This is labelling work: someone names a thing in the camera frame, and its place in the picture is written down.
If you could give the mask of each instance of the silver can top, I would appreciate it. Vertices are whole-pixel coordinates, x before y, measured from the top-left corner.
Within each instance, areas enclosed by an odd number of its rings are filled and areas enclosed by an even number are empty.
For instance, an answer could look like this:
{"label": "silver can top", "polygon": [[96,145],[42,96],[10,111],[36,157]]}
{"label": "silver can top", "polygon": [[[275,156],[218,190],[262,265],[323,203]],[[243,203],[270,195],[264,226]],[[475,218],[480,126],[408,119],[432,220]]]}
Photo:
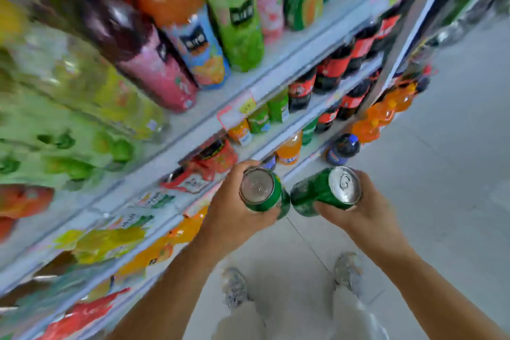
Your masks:
{"label": "silver can top", "polygon": [[252,167],[244,171],[239,194],[245,202],[263,203],[269,199],[273,191],[274,179],[266,169]]}
{"label": "silver can top", "polygon": [[336,167],[329,173],[329,188],[339,201],[356,204],[361,199],[360,178],[348,167]]}

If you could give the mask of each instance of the forearm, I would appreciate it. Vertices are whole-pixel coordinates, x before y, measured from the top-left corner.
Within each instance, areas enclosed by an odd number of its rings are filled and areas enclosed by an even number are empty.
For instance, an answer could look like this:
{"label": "forearm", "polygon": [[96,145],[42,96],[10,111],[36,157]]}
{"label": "forearm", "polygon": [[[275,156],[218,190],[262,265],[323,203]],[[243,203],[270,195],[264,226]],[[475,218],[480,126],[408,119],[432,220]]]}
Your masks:
{"label": "forearm", "polygon": [[109,340],[182,339],[202,288],[220,259],[213,246],[197,236],[122,319]]}
{"label": "forearm", "polygon": [[496,323],[416,253],[379,266],[430,340],[508,340]]}

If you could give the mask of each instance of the soda can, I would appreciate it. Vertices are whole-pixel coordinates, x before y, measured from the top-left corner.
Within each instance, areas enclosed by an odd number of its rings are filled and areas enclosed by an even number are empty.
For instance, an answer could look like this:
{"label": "soda can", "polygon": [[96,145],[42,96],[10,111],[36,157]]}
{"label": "soda can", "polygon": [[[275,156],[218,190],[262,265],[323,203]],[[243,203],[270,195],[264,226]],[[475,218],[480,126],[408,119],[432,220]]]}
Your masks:
{"label": "soda can", "polygon": [[294,209],[303,216],[316,216],[314,202],[347,210],[359,202],[360,178],[348,167],[326,168],[297,183],[290,192]]}
{"label": "soda can", "polygon": [[277,175],[268,169],[252,167],[244,172],[239,195],[250,210],[265,212],[280,207],[278,219],[290,210],[290,196]]}

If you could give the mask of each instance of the hand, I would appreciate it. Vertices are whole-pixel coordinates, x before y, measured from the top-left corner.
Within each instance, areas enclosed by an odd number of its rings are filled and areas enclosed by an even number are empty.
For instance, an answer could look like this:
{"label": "hand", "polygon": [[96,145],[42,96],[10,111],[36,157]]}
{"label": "hand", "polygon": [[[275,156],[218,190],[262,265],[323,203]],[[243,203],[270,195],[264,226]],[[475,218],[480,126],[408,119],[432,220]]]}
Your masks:
{"label": "hand", "polygon": [[244,171],[258,166],[248,160],[235,164],[213,196],[196,240],[204,241],[220,261],[249,240],[256,232],[273,225],[280,213],[278,207],[266,212],[252,211],[239,195]]}
{"label": "hand", "polygon": [[405,238],[390,202],[375,188],[363,171],[360,178],[363,195],[348,210],[316,202],[315,209],[331,223],[345,230],[354,243],[380,266],[381,261],[396,260],[414,253]]}

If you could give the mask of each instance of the person's left hand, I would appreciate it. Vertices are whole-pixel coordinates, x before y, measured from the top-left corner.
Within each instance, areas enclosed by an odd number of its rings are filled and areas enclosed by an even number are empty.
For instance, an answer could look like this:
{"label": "person's left hand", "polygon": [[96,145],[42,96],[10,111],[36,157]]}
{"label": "person's left hand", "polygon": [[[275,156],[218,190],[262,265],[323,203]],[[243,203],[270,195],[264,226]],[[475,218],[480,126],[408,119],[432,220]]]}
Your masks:
{"label": "person's left hand", "polygon": [[258,161],[247,160],[233,166],[213,196],[202,227],[194,239],[204,242],[218,261],[242,246],[253,234],[277,221],[280,208],[274,207],[266,212],[252,211],[239,195],[244,171],[258,164]]}

